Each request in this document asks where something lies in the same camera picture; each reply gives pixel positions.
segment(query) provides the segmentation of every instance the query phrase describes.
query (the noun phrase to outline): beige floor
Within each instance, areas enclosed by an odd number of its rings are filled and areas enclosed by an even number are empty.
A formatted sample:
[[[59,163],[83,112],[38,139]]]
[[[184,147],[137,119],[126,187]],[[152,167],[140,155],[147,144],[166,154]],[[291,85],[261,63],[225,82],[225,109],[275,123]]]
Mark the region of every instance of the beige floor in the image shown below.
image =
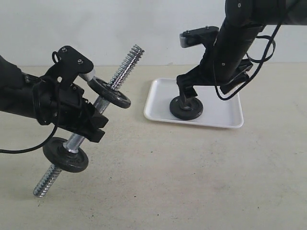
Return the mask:
[[[138,67],[110,106],[106,135],[84,142],[90,164],[63,172],[46,197],[32,190],[49,166],[42,151],[0,155],[1,230],[307,229],[307,67],[269,64],[240,94],[238,130],[150,122],[152,80],[191,66]],[[47,68],[23,68],[41,75]],[[97,68],[106,81],[116,68]],[[86,96],[96,95],[82,82]],[[42,141],[52,126],[1,113],[1,148]],[[56,136],[68,138],[59,130]]]

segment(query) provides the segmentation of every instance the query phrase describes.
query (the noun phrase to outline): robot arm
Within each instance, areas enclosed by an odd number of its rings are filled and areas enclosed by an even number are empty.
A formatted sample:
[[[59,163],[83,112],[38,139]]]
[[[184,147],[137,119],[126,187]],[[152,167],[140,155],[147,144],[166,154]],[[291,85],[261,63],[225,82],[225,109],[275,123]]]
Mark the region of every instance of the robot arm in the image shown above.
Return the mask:
[[[171,102],[170,110],[179,119],[191,120],[201,115],[178,113],[187,111],[195,102],[197,93],[193,86],[220,86],[222,93],[227,94],[236,86],[247,84],[251,80],[247,72],[253,64],[252,59],[243,58],[259,33],[267,25],[307,25],[307,0],[226,0],[225,13],[221,28],[207,26],[180,35],[183,48],[203,44],[206,51],[198,66],[177,77],[180,96]]]

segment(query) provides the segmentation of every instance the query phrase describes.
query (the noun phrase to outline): plastic tray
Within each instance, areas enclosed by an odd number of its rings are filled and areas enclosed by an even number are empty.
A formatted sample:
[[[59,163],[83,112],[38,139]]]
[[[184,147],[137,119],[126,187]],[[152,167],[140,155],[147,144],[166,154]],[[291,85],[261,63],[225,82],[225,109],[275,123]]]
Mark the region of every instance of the plastic tray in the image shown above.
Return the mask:
[[[144,116],[148,120],[205,126],[219,128],[240,128],[244,119],[239,94],[229,101],[218,98],[213,86],[195,86],[198,99],[203,104],[203,113],[200,117],[183,121],[173,116],[169,104],[174,97],[179,96],[175,79],[159,78],[152,82],[147,97]]]

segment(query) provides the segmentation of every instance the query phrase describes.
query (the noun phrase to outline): white wall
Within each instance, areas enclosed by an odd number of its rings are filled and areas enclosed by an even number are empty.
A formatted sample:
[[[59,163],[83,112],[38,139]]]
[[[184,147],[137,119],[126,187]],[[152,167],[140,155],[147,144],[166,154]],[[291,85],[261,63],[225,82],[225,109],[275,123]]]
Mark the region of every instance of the white wall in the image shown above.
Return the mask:
[[[225,0],[2,0],[0,55],[22,66],[50,65],[51,53],[72,45],[95,65],[119,65],[134,44],[140,64],[198,64],[201,46],[182,49],[187,29],[220,26]],[[272,27],[265,30],[271,34]],[[307,27],[279,32],[273,62],[307,62]],[[264,42],[250,54],[259,58]]]

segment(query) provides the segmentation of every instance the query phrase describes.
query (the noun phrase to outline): black weight plate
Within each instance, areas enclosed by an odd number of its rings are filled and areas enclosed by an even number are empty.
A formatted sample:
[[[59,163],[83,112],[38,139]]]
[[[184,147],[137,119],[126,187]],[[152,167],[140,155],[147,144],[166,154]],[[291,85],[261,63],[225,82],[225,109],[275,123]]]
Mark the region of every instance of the black weight plate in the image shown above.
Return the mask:
[[[203,112],[203,105],[200,100],[198,100],[197,98],[193,98],[190,101],[190,105],[183,108],[182,106],[180,106],[180,97],[175,97],[171,101],[169,109],[175,117],[181,120],[188,121],[200,117]]]
[[[111,89],[108,86],[108,84],[103,80],[101,80],[97,77],[94,77],[87,84],[99,96],[103,97],[104,99],[111,102],[112,104],[114,104],[114,105],[116,105],[120,108],[123,108],[123,109],[128,109],[131,106],[131,101],[129,100],[128,97],[126,97],[120,91],[115,91],[115,90]]]
[[[44,155],[47,159],[60,169],[70,173],[80,173],[88,166],[88,157],[85,152],[79,148],[78,153],[68,152],[63,143],[63,138],[52,138],[43,146]]]

